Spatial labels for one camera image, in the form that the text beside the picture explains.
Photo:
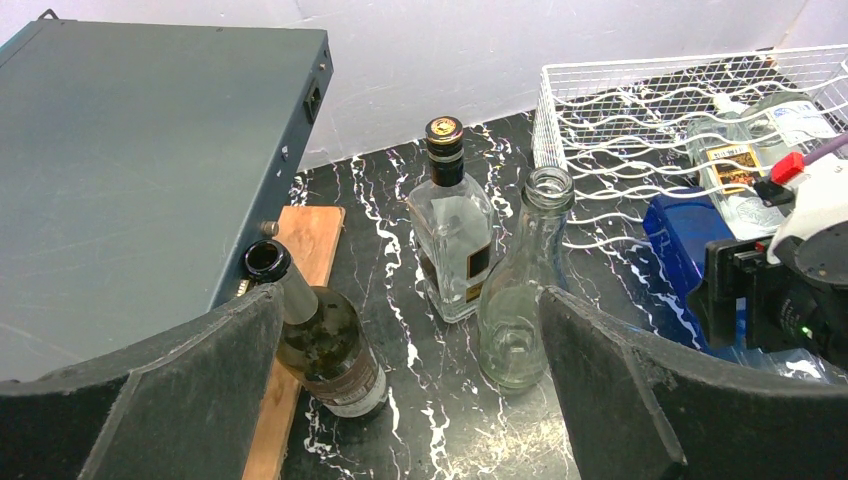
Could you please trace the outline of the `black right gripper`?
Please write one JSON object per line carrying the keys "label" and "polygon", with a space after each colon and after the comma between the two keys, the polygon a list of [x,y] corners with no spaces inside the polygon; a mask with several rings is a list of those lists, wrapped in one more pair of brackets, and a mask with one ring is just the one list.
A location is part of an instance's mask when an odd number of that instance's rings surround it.
{"label": "black right gripper", "polygon": [[745,303],[745,346],[765,352],[789,350],[795,346],[777,319],[777,297],[784,288],[769,286],[769,280],[782,282],[788,271],[767,261],[772,239],[714,240],[705,245],[702,280],[686,298],[699,321],[707,344],[713,350],[736,346],[737,303]]}

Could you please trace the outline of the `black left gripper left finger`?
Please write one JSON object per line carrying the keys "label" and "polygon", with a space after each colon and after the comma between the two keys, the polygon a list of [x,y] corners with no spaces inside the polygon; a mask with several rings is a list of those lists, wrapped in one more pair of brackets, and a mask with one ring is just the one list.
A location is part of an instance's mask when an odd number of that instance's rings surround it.
{"label": "black left gripper left finger", "polygon": [[1,386],[5,479],[238,479],[282,328],[265,284],[124,349]]}

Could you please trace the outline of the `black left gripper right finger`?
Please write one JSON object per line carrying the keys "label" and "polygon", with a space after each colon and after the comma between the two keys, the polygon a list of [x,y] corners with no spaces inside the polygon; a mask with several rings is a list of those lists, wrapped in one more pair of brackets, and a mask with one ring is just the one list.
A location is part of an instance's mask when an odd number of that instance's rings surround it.
{"label": "black left gripper right finger", "polygon": [[843,479],[847,389],[700,353],[561,289],[539,315],[585,479]]}

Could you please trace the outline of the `blue square glass bottle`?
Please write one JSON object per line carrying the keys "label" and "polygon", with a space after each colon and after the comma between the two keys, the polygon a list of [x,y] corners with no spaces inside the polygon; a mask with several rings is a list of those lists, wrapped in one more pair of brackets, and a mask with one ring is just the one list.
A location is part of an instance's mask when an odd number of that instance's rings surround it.
{"label": "blue square glass bottle", "polygon": [[733,237],[709,198],[681,199],[658,195],[650,201],[642,226],[663,274],[682,305],[681,321],[693,331],[691,344],[694,348],[731,363],[784,377],[834,385],[847,383],[845,370],[804,349],[767,353],[759,348],[747,347],[746,301],[743,299],[736,302],[734,343],[719,349],[708,345],[703,325],[687,305],[686,297],[703,279],[706,244]]}

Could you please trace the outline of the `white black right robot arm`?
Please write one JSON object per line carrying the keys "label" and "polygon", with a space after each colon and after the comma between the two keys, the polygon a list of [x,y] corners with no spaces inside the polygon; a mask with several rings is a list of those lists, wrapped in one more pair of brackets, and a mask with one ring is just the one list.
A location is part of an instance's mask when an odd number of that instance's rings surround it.
{"label": "white black right robot arm", "polygon": [[712,241],[705,254],[703,279],[686,303],[711,347],[736,343],[742,300],[746,347],[768,353],[801,348],[847,366],[846,223],[808,239]]}

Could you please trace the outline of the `clear round glass bottle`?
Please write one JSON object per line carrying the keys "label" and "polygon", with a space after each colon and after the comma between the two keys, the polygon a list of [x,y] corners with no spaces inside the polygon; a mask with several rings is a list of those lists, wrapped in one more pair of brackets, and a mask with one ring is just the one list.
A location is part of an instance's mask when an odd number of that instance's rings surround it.
{"label": "clear round glass bottle", "polygon": [[478,364],[506,389],[537,383],[548,363],[538,296],[566,287],[560,249],[575,203],[572,177],[554,166],[533,169],[522,189],[516,234],[484,282],[478,310]]}

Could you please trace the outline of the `dark green wine bottle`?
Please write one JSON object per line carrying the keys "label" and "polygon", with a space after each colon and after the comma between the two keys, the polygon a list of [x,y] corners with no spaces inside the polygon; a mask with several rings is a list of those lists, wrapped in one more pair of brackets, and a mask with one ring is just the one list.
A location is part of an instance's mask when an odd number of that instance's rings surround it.
{"label": "dark green wine bottle", "polygon": [[283,287],[284,325],[276,357],[284,367],[338,417],[378,411],[388,397],[387,376],[351,302],[328,287],[310,285],[276,240],[253,243],[244,265],[254,282]]}

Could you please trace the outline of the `dark grey rack server box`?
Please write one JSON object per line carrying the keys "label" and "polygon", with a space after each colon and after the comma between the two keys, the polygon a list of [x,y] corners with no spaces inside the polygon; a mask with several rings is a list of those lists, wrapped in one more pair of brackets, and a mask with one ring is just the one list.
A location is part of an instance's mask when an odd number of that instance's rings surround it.
{"label": "dark grey rack server box", "polygon": [[4,44],[2,379],[232,298],[332,73],[320,29],[42,18]]}

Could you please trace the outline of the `clear square bottle black cap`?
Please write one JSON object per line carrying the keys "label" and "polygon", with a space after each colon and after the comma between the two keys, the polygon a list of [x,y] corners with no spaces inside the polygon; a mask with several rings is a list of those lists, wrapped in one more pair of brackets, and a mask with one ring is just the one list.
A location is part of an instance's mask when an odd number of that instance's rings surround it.
{"label": "clear square bottle black cap", "polygon": [[493,263],[493,206],[465,172],[463,125],[440,116],[425,126],[430,176],[407,196],[426,293],[446,323],[477,309]]}

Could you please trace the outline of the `brown wooden board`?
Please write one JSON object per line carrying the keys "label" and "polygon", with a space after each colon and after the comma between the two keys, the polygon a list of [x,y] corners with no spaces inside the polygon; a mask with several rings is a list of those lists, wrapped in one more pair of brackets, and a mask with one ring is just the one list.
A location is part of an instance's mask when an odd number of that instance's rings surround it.
{"label": "brown wooden board", "polygon": [[[287,206],[260,231],[287,246],[305,280],[328,284],[345,210],[330,206]],[[275,359],[260,403],[254,438],[243,472],[245,479],[279,479],[301,385]]]}

